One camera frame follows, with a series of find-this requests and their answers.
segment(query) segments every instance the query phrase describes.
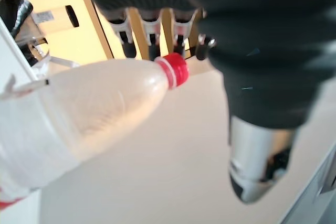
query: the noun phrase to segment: white wall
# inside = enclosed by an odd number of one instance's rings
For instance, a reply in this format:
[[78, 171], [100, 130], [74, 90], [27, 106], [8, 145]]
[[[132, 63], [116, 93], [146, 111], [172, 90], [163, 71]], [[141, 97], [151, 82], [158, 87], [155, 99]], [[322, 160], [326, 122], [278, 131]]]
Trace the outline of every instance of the white wall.
[[226, 98], [211, 71], [192, 76], [133, 134], [45, 188], [41, 223], [277, 223], [335, 142], [335, 86], [299, 135], [289, 173], [253, 205], [231, 189]]

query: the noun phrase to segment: red bottle cap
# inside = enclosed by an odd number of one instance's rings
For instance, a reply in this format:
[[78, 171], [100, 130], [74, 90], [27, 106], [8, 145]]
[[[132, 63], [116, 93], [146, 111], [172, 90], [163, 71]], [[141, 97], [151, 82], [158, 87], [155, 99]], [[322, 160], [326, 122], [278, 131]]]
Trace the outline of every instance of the red bottle cap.
[[189, 68], [184, 58], [174, 52], [165, 57], [156, 57], [155, 62], [158, 63], [167, 75], [169, 89], [174, 89], [185, 83], [189, 77]]

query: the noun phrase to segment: black object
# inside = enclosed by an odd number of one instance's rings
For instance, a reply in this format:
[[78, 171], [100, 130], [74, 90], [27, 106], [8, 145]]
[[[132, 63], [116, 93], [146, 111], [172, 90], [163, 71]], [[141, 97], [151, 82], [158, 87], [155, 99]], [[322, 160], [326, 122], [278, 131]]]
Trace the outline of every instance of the black object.
[[28, 0], [0, 0], [0, 17], [13, 38], [32, 11], [33, 6]]
[[67, 11], [67, 14], [69, 16], [69, 19], [73, 25], [73, 27], [79, 27], [79, 22], [76, 16], [76, 13], [71, 5], [66, 5], [65, 10]]
[[122, 44], [122, 49], [127, 58], [135, 58], [137, 56], [134, 43], [124, 42], [124, 44]]
[[159, 57], [161, 55], [160, 44], [159, 45], [153, 44], [148, 46], [148, 51], [149, 51], [149, 59], [154, 60], [156, 57]]
[[20, 50], [31, 67], [38, 62], [28, 44], [20, 46]]

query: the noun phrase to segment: clear plastic bottle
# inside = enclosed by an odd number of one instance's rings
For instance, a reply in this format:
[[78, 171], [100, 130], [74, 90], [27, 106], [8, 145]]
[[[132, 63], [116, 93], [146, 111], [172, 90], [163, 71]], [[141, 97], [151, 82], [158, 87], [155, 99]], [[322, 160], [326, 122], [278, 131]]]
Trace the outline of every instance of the clear plastic bottle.
[[0, 96], [0, 207], [111, 147], [187, 78], [171, 54], [94, 63]]

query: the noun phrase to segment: bottle label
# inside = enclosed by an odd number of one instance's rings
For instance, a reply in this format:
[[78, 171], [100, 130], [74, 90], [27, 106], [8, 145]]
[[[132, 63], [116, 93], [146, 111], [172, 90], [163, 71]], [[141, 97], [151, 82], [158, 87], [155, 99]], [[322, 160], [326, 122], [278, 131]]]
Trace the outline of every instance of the bottle label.
[[54, 20], [54, 16], [52, 15], [52, 12], [50, 10], [40, 13], [34, 13], [32, 14], [32, 17], [36, 24]]
[[6, 207], [9, 207], [12, 204], [17, 203], [20, 200], [22, 200], [22, 199], [16, 199], [16, 200], [9, 201], [9, 202], [5, 202], [5, 201], [1, 201], [0, 200], [0, 211], [3, 210], [3, 209], [5, 209]]

